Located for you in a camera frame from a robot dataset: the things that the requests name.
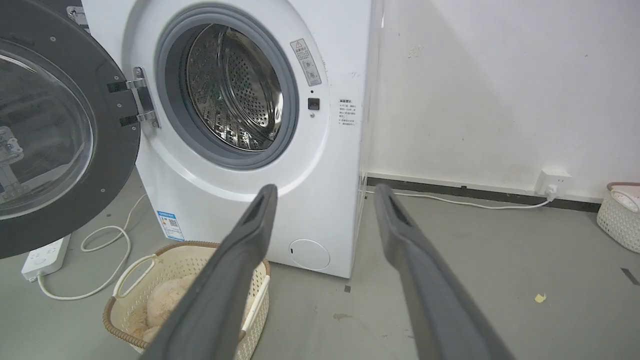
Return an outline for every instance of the baseboard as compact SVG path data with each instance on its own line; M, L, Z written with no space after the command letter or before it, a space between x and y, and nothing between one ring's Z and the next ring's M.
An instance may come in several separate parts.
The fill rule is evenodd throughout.
M390 174L380 174L369 172L367 185L387 184L393 189L407 190L413 192L439 193L470 197L473 199L484 199L494 201L512 202L515 204L535 205L544 201L543 197L533 196L522 189L501 188L493 186L481 186L455 183L452 181L433 181L434 183L423 183L422 181L407 181L410 177L393 176ZM545 205L550 208L570 209L597 213L600 209L601 199L587 198L597 201L580 201L572 199L556 199Z

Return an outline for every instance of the door glass window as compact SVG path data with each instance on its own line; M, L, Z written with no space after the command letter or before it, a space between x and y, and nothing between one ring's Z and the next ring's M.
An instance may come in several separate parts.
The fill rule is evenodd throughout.
M75 93L50 71L0 50L0 219L50 204L86 170L92 118Z
M264 151L280 130L282 91L264 53L233 28L210 25L186 64L189 98L200 120L227 145Z

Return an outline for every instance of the basket handle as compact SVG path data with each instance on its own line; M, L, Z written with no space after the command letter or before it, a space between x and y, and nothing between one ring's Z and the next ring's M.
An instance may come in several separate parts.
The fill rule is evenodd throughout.
M242 326L241 330L249 333L249 329L251 329L251 325L253 325L253 321L255 320L255 315L258 312L258 309L262 306L264 302L265 294L267 293L267 289L269 286L269 281L271 280L271 276L267 275L262 280L262 284L258 289L258 294L256 294L255 299L253 300L253 304L251 304L251 309L249 309L249 313L246 315L246 320Z
M124 270L124 272L118 279L118 282L116 282L116 286L115 288L113 288L113 297L116 299L121 299L127 296L127 294L129 294L129 292L133 288L135 288L136 285L138 285L138 283L142 281L142 279L149 273L151 268L154 267L154 265L156 264L156 258L157 258L157 255L155 254L147 255L142 258L139 258L133 264L129 265L129 267L126 270ZM138 266L140 266L142 263L146 262L147 260L151 260L151 265L149 265L149 267L145 270L145 273L142 274L142 276L140 276L138 280L136 280L136 282L134 282L133 285L131 285L129 289L127 289L127 291L124 292L124 294L120 294L120 290L122 289L122 285L124 285L125 280L127 280L127 278L133 272L133 270L135 270Z
M615 197L615 196L613 196L613 193L618 193L618 194L620 194L620 195L625 196L626 198L628 198L629 200L631 200L631 202L633 202L633 203L634 203L634 205L636 206L636 208L635 208L635 209L629 209L629 208L627 208L627 206L626 206L626 205L624 205L622 202L620 202L620 200L616 199L616 197ZM615 201L619 202L619 203L620 203L620 205L622 205L622 206L624 206L625 208L627 208L627 209L629 209L629 210L633 211L634 213L637 213L638 211L640 211L640 201L638 201L638 198L637 198L637 197L635 197L635 196L633 196L633 195L629 194L628 192L624 192L624 191L617 190L617 189L611 189L611 195L612 195L611 197L613 197L613 199L614 199Z

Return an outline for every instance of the warning label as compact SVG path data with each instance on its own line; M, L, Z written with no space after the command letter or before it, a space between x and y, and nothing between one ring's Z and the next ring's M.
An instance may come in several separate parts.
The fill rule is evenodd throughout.
M350 99L340 99L338 102L338 121L340 125L355 126L358 121L358 106Z
M322 80L320 79L320 74L318 73L316 62L314 61L313 57L311 57L311 52L307 47L307 43L305 43L305 39L292 41L291 49L293 49L293 51L296 53L298 62L302 67L302 71L305 72L307 84L309 84L309 86L320 85L322 83Z
M167 238L184 241L182 230L180 230L180 225L178 225L178 219L175 218L174 214L158 211L158 217L160 218L164 235Z

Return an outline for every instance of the washing machine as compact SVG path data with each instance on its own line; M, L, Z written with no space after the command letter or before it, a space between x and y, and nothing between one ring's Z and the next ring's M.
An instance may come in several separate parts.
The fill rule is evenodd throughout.
M273 183L267 258L350 277L381 1L82 5L0 4L4 251L75 231L135 164L166 237L221 241Z

